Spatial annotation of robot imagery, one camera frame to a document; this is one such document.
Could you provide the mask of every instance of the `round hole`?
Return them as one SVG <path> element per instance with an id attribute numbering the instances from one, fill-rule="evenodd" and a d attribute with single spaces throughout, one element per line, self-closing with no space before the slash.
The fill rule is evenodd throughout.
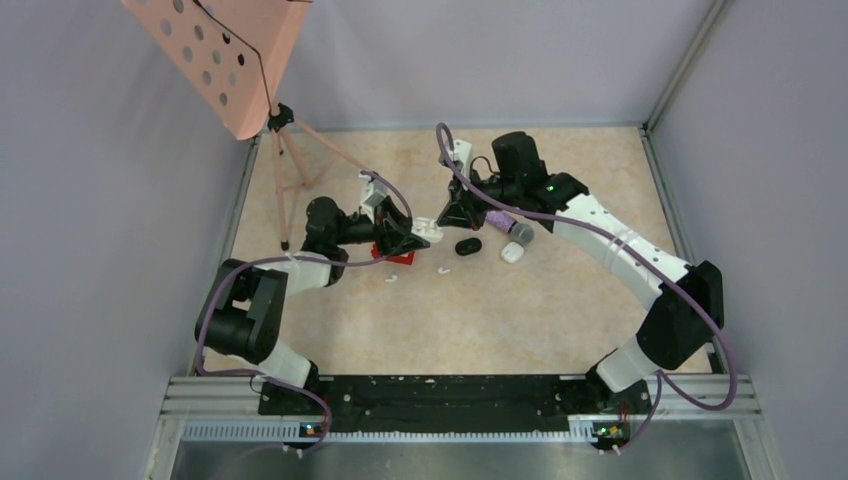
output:
<path id="1" fill-rule="evenodd" d="M 161 22 L 159 22 L 159 30 L 162 30 L 162 33 L 165 35 L 171 34 L 171 22 L 168 21 L 167 18 L 163 18 Z"/>

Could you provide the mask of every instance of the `pink perforated panel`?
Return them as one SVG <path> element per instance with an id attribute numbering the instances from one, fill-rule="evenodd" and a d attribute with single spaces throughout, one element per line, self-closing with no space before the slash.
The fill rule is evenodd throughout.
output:
<path id="1" fill-rule="evenodd" d="M 215 24 L 193 0 L 122 0 L 171 61 L 242 140 L 262 129 L 268 99 L 259 58 Z M 271 100 L 303 25 L 308 2 L 201 0 L 262 55 Z"/>

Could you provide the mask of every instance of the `white wall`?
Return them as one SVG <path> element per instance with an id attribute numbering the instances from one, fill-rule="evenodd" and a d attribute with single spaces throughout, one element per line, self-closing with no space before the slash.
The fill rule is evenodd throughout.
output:
<path id="1" fill-rule="evenodd" d="M 657 131 L 790 478 L 844 478 L 848 3 L 736 2 Z"/>
<path id="2" fill-rule="evenodd" d="M 711 0 L 315 0 L 279 98 L 324 128 L 641 123 Z"/>
<path id="3" fill-rule="evenodd" d="M 245 145 L 114 0 L 0 2 L 0 478 L 140 478 Z"/>

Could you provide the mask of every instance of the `beige tabletop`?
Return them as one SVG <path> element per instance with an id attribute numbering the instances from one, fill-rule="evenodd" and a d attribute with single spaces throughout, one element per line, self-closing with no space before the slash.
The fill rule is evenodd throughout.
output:
<path id="1" fill-rule="evenodd" d="M 491 141 L 512 130 L 456 130 L 454 137 L 471 142 L 496 168 Z M 636 128 L 524 130 L 536 139 L 549 172 L 572 174 L 619 219 L 674 251 Z M 313 172 L 331 160 L 311 138 L 294 136 Z M 432 130 L 327 136 L 393 182 L 415 216 L 439 214 L 450 171 L 437 163 Z M 280 255 L 269 140 L 261 142 L 236 235 L 232 256 L 241 260 Z M 475 166 L 486 171 L 482 161 Z M 291 181 L 295 175 L 292 167 Z M 362 185 L 353 166 L 338 162 L 320 185 L 289 194 L 293 250 L 303 242 L 310 199 L 330 196 L 350 213 Z M 499 256 L 509 238 L 486 226 L 446 229 L 444 240 L 417 252 L 411 266 L 348 268 L 338 284 L 287 299 L 280 336 L 325 374 L 585 372 L 636 332 L 645 311 L 587 254 L 532 225 L 536 239 L 512 265 Z M 457 256 L 455 243 L 468 237 L 482 240 L 483 249 Z M 345 248 L 351 260 L 371 258 L 368 245 Z M 439 274 L 439 267 L 450 272 Z M 387 283 L 392 275 L 397 280 Z M 232 365 L 214 353 L 207 360 L 210 369 Z M 703 350 L 680 371 L 708 372 Z"/>

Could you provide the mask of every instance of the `gray floor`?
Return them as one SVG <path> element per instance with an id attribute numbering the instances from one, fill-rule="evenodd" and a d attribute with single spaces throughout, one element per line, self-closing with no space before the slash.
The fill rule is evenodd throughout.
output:
<path id="1" fill-rule="evenodd" d="M 173 480 L 747 479 L 732 422 L 655 422 L 621 457 L 569 444 L 331 444 L 298 460 L 257 444 L 186 442 Z"/>

